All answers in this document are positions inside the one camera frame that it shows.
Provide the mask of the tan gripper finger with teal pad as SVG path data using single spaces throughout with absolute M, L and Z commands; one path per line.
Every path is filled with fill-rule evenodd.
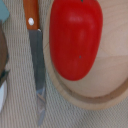
M 2 30 L 2 24 L 0 23 L 0 112 L 3 109 L 6 97 L 7 97 L 7 76 L 9 71 L 5 70 L 6 63 L 8 61 L 8 49 L 6 38 Z

